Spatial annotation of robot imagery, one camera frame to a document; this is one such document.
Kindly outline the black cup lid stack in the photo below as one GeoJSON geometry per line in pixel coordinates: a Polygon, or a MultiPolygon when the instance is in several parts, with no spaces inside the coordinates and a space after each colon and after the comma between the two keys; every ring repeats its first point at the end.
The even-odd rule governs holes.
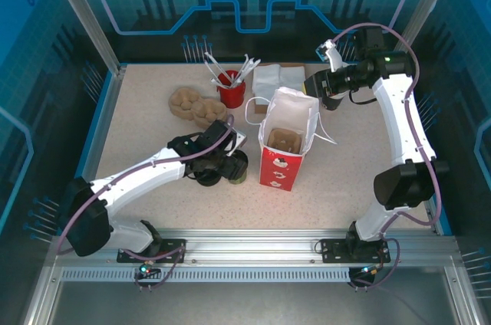
{"type": "Polygon", "coordinates": [[[217,184],[222,176],[218,172],[213,170],[206,170],[203,172],[195,172],[193,178],[202,186],[211,187],[217,184]]]}

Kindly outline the white red printed paper bag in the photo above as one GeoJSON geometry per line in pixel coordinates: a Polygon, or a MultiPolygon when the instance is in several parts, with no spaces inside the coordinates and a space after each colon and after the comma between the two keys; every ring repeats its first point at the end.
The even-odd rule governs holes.
{"type": "Polygon", "coordinates": [[[260,179],[262,185],[290,192],[302,162],[314,142],[319,138],[336,144],[321,122],[319,99],[287,87],[277,89],[269,101],[259,127],[260,179]],[[285,153],[267,147],[269,134],[282,128],[298,133],[302,138],[299,154],[285,153]]]}

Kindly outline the white paper napkin stack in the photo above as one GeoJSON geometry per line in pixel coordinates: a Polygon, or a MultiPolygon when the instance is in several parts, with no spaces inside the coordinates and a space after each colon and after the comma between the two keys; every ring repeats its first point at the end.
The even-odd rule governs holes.
{"type": "Polygon", "coordinates": [[[252,93],[258,105],[269,104],[276,89],[280,87],[279,64],[258,66],[253,71],[252,93]]]}
{"type": "Polygon", "coordinates": [[[302,91],[304,81],[305,68],[303,66],[282,67],[279,71],[279,84],[281,87],[302,91]]]}

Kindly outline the red metal bucket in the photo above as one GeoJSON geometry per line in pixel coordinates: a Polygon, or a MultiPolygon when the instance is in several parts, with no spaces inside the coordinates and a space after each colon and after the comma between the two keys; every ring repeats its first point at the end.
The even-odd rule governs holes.
{"type": "Polygon", "coordinates": [[[229,109],[235,109],[242,105],[245,98],[246,83],[232,87],[232,82],[236,79],[238,71],[226,70],[226,74],[220,74],[218,79],[224,87],[216,86],[220,101],[229,109]]]}

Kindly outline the small LED circuit board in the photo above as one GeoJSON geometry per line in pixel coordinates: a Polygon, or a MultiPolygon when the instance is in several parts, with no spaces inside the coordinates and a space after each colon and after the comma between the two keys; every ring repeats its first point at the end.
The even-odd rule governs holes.
{"type": "Polygon", "coordinates": [[[137,269],[135,278],[137,280],[144,280],[156,277],[161,270],[159,268],[154,267],[153,261],[145,261],[141,266],[137,269]]]}
{"type": "Polygon", "coordinates": [[[354,277],[363,277],[366,275],[374,276],[383,268],[384,268],[384,264],[381,264],[381,263],[365,266],[365,267],[361,268],[359,271],[356,271],[354,273],[354,277]]]}

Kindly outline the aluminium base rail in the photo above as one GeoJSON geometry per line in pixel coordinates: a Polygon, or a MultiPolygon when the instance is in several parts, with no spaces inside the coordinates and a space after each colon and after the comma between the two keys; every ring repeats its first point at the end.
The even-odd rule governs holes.
{"type": "MultiPolygon", "coordinates": [[[[322,238],[344,239],[346,231],[333,229],[161,229],[163,238],[186,240],[187,266],[320,266],[314,244],[322,238]]],[[[391,229],[387,236],[400,244],[404,267],[444,267],[462,264],[453,236],[430,229],[391,229]]]]}

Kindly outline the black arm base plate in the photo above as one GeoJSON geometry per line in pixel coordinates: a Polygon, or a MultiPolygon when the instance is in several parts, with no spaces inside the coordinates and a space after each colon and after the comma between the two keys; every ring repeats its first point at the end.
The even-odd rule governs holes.
{"type": "Polygon", "coordinates": [[[354,244],[343,239],[322,239],[321,256],[324,264],[390,263],[390,252],[385,241],[359,241],[354,244]]]}
{"type": "MultiPolygon", "coordinates": [[[[163,238],[160,243],[152,242],[145,250],[139,252],[139,256],[153,258],[156,256],[166,255],[165,258],[154,260],[158,264],[170,264],[179,256],[179,252],[175,251],[179,247],[186,247],[185,239],[163,238]]],[[[130,256],[125,251],[119,250],[117,253],[117,263],[120,264],[142,264],[143,260],[130,256]]]]}

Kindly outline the grey metal base plate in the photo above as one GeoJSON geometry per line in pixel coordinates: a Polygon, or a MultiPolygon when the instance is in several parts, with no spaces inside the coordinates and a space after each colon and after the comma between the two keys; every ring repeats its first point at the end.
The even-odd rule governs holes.
{"type": "Polygon", "coordinates": [[[346,284],[64,283],[28,325],[491,325],[459,315],[439,277],[372,291],[346,284]]]}

